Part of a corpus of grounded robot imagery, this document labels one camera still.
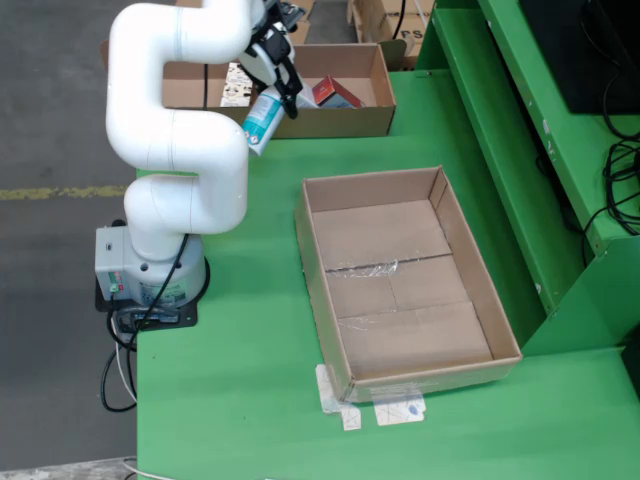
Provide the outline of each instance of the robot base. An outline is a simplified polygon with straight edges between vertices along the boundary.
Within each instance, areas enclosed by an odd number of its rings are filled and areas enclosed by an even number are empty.
[[[147,262],[131,247],[124,222],[96,231],[95,307],[113,311],[116,329],[122,338],[142,320],[165,282],[173,260]],[[190,327],[197,323],[197,302],[209,286],[209,263],[204,258],[202,240],[191,235],[178,268],[154,308],[145,330]]]

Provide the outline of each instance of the blue label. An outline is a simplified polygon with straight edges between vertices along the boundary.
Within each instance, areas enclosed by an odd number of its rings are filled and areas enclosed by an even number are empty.
[[[258,145],[269,130],[269,126],[276,118],[282,103],[268,95],[260,95],[251,109],[249,116],[242,125],[249,145]]]

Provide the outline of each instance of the computer monitor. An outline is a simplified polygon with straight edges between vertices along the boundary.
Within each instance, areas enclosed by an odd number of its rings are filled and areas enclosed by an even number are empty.
[[[640,42],[636,0],[520,0],[522,10],[568,109],[640,113]],[[591,41],[619,67],[594,48]]]

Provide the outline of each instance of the gray floor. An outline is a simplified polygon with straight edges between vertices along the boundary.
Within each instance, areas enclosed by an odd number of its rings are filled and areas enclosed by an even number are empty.
[[[129,3],[0,1],[0,471],[135,454],[135,412],[100,405],[113,347],[92,305],[94,231],[122,198],[16,191],[133,179],[107,143],[98,55]],[[356,41],[345,4],[318,0],[307,43]]]

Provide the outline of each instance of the red box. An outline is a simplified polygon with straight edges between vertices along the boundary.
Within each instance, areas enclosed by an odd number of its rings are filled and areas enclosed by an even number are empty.
[[[340,85],[332,76],[313,87],[313,97],[323,108],[364,108],[366,105],[353,93]]]

